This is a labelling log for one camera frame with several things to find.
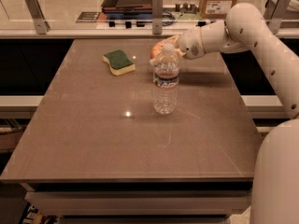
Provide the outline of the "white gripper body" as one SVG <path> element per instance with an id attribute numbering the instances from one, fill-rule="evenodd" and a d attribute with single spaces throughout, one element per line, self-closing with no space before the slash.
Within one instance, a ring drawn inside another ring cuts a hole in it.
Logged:
<path id="1" fill-rule="evenodd" d="M 179 36 L 178 47 L 184 53 L 184 57 L 194 60 L 203 57 L 206 53 L 202 42 L 200 27 L 187 30 Z"/>

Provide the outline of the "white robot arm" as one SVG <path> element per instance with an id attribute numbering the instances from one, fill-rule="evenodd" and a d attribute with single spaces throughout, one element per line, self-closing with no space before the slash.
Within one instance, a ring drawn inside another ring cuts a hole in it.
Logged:
<path id="1" fill-rule="evenodd" d="M 258 151 L 250 224 L 299 224 L 299 57 L 249 3 L 234 5 L 223 21 L 156 43 L 150 57 L 156 58 L 166 43 L 190 60 L 212 52 L 252 52 L 290 119 L 275 127 Z"/>

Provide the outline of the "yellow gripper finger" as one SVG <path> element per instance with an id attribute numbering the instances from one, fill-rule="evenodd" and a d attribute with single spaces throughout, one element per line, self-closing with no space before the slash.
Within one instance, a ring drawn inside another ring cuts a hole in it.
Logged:
<path id="1" fill-rule="evenodd" d="M 182 58 L 185 55 L 185 53 L 183 51 L 181 51 L 180 49 L 175 49 L 175 53 L 177 54 L 177 56 L 179 56 L 179 58 Z M 149 59 L 149 64 L 151 66 L 154 65 L 155 59 L 151 59 L 151 58 Z"/>
<path id="2" fill-rule="evenodd" d="M 161 44 L 172 44 L 175 48 L 178 48 L 178 40 L 179 40 L 179 35 L 173 35 L 170 36 L 164 40 L 161 41 Z"/>

